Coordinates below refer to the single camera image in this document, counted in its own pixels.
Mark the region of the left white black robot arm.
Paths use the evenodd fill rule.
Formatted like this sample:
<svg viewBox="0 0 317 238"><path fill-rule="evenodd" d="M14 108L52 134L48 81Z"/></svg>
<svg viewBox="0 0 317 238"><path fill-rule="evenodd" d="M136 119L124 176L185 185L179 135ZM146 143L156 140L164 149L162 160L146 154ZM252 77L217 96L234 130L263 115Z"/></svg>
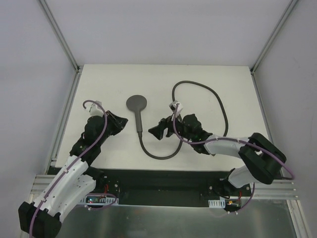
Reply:
<svg viewBox="0 0 317 238"><path fill-rule="evenodd" d="M128 119L110 111L88 118L57 175L33 202L23 202L18 208L22 231L31 238L56 237L67 215L91 192L110 200L105 207L117 202L116 195L105 192L103 171L91 164L101 153L106 139L119 134L127 123Z"/></svg>

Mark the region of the grey shower head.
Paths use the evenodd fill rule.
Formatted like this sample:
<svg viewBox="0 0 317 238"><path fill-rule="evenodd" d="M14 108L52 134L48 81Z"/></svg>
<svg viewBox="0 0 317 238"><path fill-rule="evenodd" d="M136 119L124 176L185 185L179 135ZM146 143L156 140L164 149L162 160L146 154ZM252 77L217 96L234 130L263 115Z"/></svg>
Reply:
<svg viewBox="0 0 317 238"><path fill-rule="evenodd" d="M147 99L142 95L133 95L129 97L126 101L126 106L128 110L134 113L136 131L137 133L143 132L141 111L147 106Z"/></svg>

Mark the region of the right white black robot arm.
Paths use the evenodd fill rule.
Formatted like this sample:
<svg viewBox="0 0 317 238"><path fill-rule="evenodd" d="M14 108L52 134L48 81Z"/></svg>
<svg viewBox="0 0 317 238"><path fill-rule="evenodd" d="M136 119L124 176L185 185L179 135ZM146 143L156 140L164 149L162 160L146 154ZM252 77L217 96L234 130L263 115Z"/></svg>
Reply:
<svg viewBox="0 0 317 238"><path fill-rule="evenodd" d="M220 137L203 130L195 114L186 115L183 120L173 116L161 119L148 132L158 140L175 134L199 154L221 154L241 159L244 165L233 169L222 182L223 191L231 196L251 182L272 184L286 162L286 156L262 134L255 132L242 139Z"/></svg>

